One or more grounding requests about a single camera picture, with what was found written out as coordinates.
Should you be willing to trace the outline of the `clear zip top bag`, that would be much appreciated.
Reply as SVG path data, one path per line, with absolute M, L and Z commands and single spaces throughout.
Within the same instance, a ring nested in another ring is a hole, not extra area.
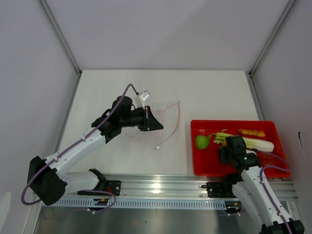
M 122 134 L 132 143 L 138 143 L 151 150 L 158 150 L 178 130 L 181 119 L 180 101 L 151 103 L 154 117 L 163 125 L 162 130 L 142 132 L 137 127 L 125 128 Z

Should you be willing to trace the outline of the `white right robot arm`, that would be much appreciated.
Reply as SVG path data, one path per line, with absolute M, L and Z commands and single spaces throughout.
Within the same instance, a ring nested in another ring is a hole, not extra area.
M 220 148 L 221 159 L 236 170 L 228 174 L 223 183 L 223 193 L 235 196 L 242 203 L 251 218 L 261 226 L 262 234 L 303 234 L 303 223 L 293 219 L 281 205 L 273 192 L 256 150 L 247 152 L 241 136 L 225 137 L 225 146 Z

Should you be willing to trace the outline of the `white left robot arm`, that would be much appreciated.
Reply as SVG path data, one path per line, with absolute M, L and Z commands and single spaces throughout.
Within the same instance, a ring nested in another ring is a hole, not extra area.
M 117 137 L 122 128 L 137 127 L 142 132 L 162 130 L 149 106 L 132 108 L 130 97 L 119 96 L 80 139 L 62 152 L 44 159 L 33 158 L 29 164 L 27 186 L 45 205 L 53 205 L 65 194 L 114 194 L 108 190 L 106 177 L 96 169 L 70 175 L 68 172 L 93 150 Z

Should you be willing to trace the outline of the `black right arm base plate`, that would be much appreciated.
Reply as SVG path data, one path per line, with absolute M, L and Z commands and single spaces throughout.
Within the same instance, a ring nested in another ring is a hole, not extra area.
M 201 188 L 207 191 L 209 198 L 236 198 L 232 192 L 232 184 L 228 182 L 207 182 Z

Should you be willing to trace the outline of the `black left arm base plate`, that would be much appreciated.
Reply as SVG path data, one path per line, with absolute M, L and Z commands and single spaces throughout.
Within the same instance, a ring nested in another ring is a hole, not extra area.
M 103 180 L 93 189 L 95 191 L 109 192 L 115 196 L 120 195 L 121 181 L 120 180 Z M 88 192 L 87 190 L 78 191 L 78 195 L 107 195 L 100 192 Z

